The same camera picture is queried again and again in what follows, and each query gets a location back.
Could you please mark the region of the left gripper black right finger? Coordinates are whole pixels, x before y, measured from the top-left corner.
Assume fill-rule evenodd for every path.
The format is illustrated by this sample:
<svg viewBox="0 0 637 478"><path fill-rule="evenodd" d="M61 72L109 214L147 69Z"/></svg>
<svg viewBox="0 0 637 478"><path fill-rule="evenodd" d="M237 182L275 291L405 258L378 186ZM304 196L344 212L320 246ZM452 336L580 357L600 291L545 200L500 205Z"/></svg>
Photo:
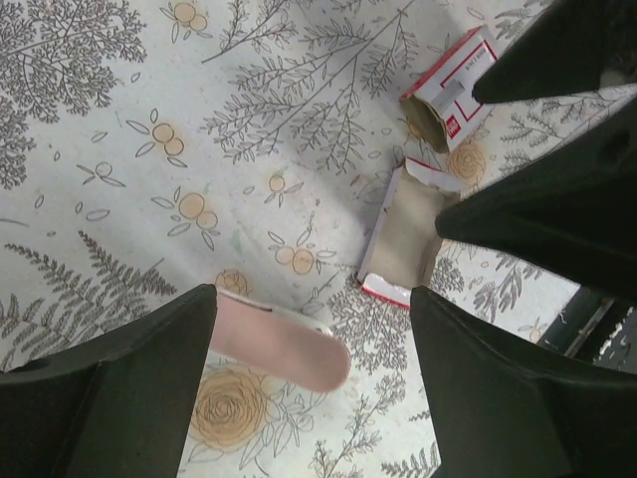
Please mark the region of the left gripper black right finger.
<svg viewBox="0 0 637 478"><path fill-rule="evenodd" d="M409 316L436 476L635 476L635 374L543 349L426 287Z"/></svg>

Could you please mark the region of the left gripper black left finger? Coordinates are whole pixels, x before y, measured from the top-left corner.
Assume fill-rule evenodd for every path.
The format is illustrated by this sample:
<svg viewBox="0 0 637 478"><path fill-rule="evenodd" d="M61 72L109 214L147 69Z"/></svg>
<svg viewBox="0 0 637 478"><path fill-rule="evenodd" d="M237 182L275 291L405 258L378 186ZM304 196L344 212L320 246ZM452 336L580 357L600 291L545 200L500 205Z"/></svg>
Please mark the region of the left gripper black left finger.
<svg viewBox="0 0 637 478"><path fill-rule="evenodd" d="M4 477L174 477L217 313L200 285L1 375Z"/></svg>

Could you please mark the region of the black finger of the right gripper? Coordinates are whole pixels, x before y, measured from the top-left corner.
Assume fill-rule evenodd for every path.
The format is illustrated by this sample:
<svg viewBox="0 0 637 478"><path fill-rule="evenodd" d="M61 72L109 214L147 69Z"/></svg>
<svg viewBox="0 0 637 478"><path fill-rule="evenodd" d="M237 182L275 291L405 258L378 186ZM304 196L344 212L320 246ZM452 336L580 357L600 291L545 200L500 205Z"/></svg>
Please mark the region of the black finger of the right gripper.
<svg viewBox="0 0 637 478"><path fill-rule="evenodd" d="M438 234L636 299L636 104L440 213Z"/></svg>
<svg viewBox="0 0 637 478"><path fill-rule="evenodd" d="M475 82L481 104L636 82L634 1L555 1Z"/></svg>

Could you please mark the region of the staple box tray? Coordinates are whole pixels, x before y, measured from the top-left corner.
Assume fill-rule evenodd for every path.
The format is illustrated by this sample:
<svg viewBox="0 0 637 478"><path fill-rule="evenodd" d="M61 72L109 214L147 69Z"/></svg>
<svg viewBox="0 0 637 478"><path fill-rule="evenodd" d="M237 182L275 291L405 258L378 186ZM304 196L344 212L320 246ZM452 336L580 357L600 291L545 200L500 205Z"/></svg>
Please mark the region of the staple box tray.
<svg viewBox="0 0 637 478"><path fill-rule="evenodd" d="M410 307L411 291L430 284L441 248L436 217L462 189L459 178L412 158L394 169L356 275L364 293Z"/></svg>

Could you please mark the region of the red staple box sleeve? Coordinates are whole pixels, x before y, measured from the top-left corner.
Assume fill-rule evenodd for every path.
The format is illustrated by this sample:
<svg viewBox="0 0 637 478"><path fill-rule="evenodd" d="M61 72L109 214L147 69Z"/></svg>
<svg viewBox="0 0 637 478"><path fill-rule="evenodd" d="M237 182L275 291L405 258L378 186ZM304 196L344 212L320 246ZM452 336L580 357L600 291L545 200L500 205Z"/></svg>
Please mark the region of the red staple box sleeve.
<svg viewBox="0 0 637 478"><path fill-rule="evenodd" d="M488 26L471 29L400 97L407 119L436 152L453 151L490 112L473 87L500 53Z"/></svg>

